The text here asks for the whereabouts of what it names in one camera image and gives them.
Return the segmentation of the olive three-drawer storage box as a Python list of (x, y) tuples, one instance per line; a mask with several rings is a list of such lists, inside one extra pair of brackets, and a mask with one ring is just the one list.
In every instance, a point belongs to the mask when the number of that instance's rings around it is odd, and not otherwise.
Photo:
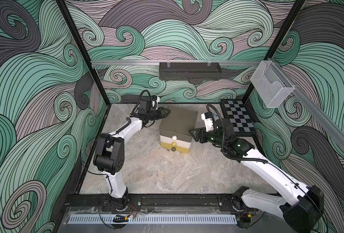
[(189, 131), (195, 129), (198, 112), (174, 105), (167, 109), (171, 112), (159, 126), (160, 145), (171, 151), (189, 153), (193, 141)]

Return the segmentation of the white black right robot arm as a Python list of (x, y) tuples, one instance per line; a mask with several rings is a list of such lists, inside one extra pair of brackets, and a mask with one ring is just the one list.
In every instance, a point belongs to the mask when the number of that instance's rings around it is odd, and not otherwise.
[(207, 112), (202, 114), (204, 128), (190, 130), (196, 142), (211, 143), (230, 160), (242, 163), (262, 177), (280, 195), (255, 192), (243, 188), (239, 192), (240, 207), (261, 210), (283, 219), (294, 231), (310, 233), (324, 211), (324, 193), (316, 185), (306, 185), (285, 173), (268, 160), (253, 144), (238, 138), (233, 124), (221, 117), (217, 108), (206, 105)]

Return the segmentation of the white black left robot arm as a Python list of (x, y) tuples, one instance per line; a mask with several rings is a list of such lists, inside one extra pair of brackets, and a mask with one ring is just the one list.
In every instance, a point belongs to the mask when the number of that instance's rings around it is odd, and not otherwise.
[(160, 98), (144, 90), (138, 97), (135, 107), (126, 123), (119, 129), (101, 134), (93, 155), (93, 165), (97, 167), (109, 188), (109, 195), (114, 199), (122, 199), (127, 194), (121, 169), (125, 162), (125, 144), (140, 130), (153, 125), (157, 120), (166, 118), (171, 112), (159, 107)]

